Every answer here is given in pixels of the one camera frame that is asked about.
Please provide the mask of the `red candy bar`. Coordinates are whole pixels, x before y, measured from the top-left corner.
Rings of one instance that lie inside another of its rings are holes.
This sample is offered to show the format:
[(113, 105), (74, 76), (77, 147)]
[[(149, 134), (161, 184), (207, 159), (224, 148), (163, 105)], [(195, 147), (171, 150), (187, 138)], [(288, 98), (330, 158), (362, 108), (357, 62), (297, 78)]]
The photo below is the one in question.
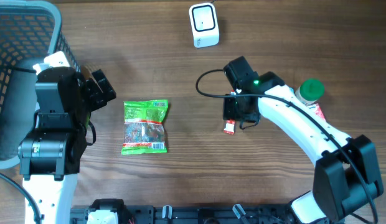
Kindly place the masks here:
[(224, 128), (224, 133), (226, 134), (234, 134), (235, 133), (235, 120), (228, 119), (225, 122), (225, 128)]

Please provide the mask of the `green snack bag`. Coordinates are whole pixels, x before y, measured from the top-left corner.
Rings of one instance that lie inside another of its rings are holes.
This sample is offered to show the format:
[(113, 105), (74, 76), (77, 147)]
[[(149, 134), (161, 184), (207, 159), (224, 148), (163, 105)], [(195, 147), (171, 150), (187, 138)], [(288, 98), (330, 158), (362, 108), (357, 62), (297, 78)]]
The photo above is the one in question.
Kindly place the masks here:
[(168, 110), (168, 100), (125, 101), (124, 121), (162, 123)]

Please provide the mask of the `clear gummy candy bag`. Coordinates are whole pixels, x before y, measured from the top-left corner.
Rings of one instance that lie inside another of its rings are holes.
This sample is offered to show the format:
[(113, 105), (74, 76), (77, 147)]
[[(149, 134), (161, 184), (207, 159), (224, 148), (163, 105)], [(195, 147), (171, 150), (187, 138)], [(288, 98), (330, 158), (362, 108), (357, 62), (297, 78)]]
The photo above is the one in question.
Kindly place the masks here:
[(124, 125), (123, 156), (167, 153), (166, 135), (161, 122), (136, 120)]

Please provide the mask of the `green lid jar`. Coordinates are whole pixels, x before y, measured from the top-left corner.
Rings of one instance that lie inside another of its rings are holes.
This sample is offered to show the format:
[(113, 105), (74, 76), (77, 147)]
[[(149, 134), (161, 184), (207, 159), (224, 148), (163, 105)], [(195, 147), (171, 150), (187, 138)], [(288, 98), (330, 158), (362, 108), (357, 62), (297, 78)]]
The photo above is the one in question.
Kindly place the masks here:
[(309, 106), (317, 102), (324, 94), (324, 85), (317, 79), (308, 79), (295, 91), (297, 99)]

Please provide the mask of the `red Kleenex tissue pack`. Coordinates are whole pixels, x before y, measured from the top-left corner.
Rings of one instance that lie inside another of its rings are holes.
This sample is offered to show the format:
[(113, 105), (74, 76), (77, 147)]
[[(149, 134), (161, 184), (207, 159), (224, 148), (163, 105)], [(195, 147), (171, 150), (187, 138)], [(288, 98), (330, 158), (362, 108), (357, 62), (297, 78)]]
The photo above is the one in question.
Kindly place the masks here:
[(326, 120), (324, 113), (322, 112), (322, 109), (318, 103), (314, 103), (312, 105), (307, 106), (307, 108), (312, 111), (314, 114), (316, 114), (318, 117), (320, 117), (322, 120)]

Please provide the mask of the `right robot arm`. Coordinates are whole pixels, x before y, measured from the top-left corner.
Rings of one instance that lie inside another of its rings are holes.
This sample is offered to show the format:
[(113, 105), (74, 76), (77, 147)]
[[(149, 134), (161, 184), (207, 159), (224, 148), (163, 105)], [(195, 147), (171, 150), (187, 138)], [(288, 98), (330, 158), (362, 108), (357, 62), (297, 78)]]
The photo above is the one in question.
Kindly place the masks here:
[(334, 128), (309, 110), (273, 72), (258, 75), (245, 57), (224, 74), (236, 98), (225, 100), (226, 119), (258, 124), (266, 118), (281, 128), (314, 165), (313, 188), (291, 203), (300, 223), (338, 222), (381, 196), (384, 186), (373, 142)]

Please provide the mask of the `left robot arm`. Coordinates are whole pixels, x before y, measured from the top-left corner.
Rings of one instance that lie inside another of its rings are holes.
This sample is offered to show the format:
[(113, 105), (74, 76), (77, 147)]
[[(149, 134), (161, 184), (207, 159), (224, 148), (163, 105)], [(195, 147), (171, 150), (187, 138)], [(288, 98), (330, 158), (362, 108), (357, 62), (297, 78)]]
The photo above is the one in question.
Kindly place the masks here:
[(18, 147), (26, 223), (69, 223), (91, 114), (116, 98), (102, 70), (85, 78), (71, 67), (41, 71), (35, 83), (39, 109)]

